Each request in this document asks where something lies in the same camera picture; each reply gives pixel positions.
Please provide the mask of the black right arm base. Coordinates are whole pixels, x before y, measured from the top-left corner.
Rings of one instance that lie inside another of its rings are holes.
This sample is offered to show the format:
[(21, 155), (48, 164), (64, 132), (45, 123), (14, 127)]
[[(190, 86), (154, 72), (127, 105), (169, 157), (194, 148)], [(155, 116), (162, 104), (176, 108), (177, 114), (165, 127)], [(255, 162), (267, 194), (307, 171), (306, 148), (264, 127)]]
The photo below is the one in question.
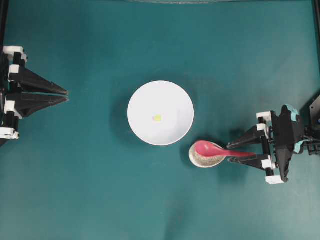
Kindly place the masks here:
[(312, 96), (300, 109), (305, 125), (320, 127), (320, 94)]

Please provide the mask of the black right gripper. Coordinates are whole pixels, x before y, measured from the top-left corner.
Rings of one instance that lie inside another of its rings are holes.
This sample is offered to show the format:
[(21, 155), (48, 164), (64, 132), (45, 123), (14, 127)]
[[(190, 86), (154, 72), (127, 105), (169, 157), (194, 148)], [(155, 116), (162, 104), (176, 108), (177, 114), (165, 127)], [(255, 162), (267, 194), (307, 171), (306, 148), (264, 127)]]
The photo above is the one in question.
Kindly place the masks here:
[(231, 157), (230, 163), (237, 163), (266, 171), (265, 181), (270, 185), (284, 184), (280, 170), (276, 163), (274, 135), (272, 127), (272, 113), (274, 111), (259, 112), (256, 114), (258, 124), (247, 130), (241, 137), (227, 144), (227, 148), (240, 148), (246, 145), (261, 144), (264, 154), (251, 156)]

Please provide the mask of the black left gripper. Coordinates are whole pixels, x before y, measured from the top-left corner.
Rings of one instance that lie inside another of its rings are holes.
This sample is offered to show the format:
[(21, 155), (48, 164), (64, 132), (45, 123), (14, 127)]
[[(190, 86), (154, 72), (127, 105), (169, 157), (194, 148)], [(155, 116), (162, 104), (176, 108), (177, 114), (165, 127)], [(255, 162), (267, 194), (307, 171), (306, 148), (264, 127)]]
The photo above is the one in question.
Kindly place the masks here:
[[(68, 91), (25, 68), (27, 55), (21, 46), (0, 51), (0, 145), (19, 139), (19, 120), (67, 102)], [(43, 95), (31, 93), (49, 93)]]

